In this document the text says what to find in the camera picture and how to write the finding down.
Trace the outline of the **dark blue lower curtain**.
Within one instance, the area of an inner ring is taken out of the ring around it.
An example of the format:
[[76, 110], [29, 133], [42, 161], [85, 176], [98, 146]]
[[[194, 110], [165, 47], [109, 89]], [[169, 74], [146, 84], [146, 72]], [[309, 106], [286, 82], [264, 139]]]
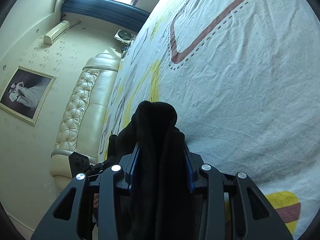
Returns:
[[139, 32], [150, 13], [114, 0], [63, 0], [62, 12], [89, 16]]

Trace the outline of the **white patterned bed sheet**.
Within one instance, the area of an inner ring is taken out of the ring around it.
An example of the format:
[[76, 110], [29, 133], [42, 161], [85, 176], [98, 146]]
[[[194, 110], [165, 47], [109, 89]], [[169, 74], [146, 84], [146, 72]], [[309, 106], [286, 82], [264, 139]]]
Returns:
[[246, 172], [294, 239], [319, 210], [319, 19], [307, 0], [160, 0], [121, 60], [104, 122], [141, 101], [178, 114], [189, 149]]

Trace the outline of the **black pants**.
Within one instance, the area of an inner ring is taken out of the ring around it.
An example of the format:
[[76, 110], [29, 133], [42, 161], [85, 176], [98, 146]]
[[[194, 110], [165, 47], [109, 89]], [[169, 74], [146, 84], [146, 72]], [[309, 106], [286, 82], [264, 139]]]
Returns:
[[185, 136], [165, 102], [142, 101], [129, 124], [110, 136], [108, 165], [140, 146], [131, 194], [120, 198], [121, 239], [193, 239], [194, 198], [188, 187]]

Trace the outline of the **white electric fan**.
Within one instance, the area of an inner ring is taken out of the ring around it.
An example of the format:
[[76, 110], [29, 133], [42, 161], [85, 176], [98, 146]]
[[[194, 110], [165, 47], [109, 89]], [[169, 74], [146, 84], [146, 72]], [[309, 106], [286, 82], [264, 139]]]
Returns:
[[131, 41], [133, 41], [136, 38], [136, 35], [133, 35], [127, 30], [119, 29], [116, 32], [114, 38], [123, 44], [129, 44]]

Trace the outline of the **framed wedding photo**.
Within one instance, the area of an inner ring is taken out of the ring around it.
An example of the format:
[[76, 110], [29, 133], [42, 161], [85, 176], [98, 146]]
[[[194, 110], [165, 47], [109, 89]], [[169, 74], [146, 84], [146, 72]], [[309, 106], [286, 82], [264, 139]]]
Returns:
[[1, 109], [35, 126], [56, 77], [18, 66], [1, 93]]

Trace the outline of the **cream tufted leather headboard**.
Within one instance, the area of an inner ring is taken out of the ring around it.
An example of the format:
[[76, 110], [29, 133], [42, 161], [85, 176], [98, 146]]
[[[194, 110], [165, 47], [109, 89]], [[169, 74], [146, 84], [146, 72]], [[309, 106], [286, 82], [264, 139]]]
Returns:
[[120, 57], [101, 53], [90, 58], [82, 69], [51, 154], [50, 175], [59, 191], [72, 179], [68, 157], [73, 152], [86, 156], [94, 165], [104, 151], [105, 118], [119, 65]]

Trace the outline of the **white wall air conditioner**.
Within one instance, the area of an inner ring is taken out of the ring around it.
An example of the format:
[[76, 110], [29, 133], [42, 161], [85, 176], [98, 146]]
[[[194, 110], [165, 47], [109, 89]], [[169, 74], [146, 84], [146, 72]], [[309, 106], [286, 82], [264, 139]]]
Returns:
[[60, 22], [56, 25], [52, 30], [50, 30], [43, 37], [44, 44], [52, 45], [54, 44], [58, 38], [64, 34], [70, 28], [70, 23], [67, 20]]

